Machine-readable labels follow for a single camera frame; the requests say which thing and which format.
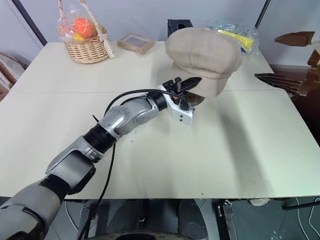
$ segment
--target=robotic hand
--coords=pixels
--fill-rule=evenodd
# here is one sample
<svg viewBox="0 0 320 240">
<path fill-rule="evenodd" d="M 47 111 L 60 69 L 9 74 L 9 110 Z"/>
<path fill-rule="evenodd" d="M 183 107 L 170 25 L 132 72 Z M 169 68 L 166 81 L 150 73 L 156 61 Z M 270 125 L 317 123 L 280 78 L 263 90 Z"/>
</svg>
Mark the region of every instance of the robotic hand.
<svg viewBox="0 0 320 240">
<path fill-rule="evenodd" d="M 187 91 L 200 80 L 192 77 L 182 82 L 177 77 L 158 89 L 186 97 L 192 95 Z M 130 98 L 111 108 L 96 126 L 52 160 L 42 180 L 25 187 L 0 206 L 0 239 L 43 239 L 65 196 L 84 188 L 96 172 L 94 164 L 104 153 L 121 136 L 154 119 L 164 109 L 175 120 L 191 125 L 194 108 L 185 100 L 159 92 Z"/>
</svg>

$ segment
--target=white wall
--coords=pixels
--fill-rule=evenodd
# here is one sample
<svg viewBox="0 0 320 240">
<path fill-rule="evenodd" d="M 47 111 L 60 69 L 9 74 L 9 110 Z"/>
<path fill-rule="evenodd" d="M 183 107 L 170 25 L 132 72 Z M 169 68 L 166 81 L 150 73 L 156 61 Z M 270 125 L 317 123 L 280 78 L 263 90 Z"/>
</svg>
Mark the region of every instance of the white wall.
<svg viewBox="0 0 320 240">
<path fill-rule="evenodd" d="M 21 0 L 48 42 L 59 41 L 56 0 Z M 64 6 L 78 0 L 62 0 Z M 195 27 L 215 21 L 242 22 L 254 26 L 265 0 L 87 0 L 111 41 L 128 32 L 156 40 L 167 39 L 167 19 L 190 19 Z"/>
<path fill-rule="evenodd" d="M 316 31 L 320 34 L 320 0 L 272 0 L 259 26 L 259 47 L 269 64 L 307 66 L 312 46 L 274 42 L 283 34 Z"/>
<path fill-rule="evenodd" d="M 29 64 L 42 47 L 27 29 L 22 16 L 6 0 L 0 0 L 0 52 L 7 53 L 23 64 Z"/>
</svg>

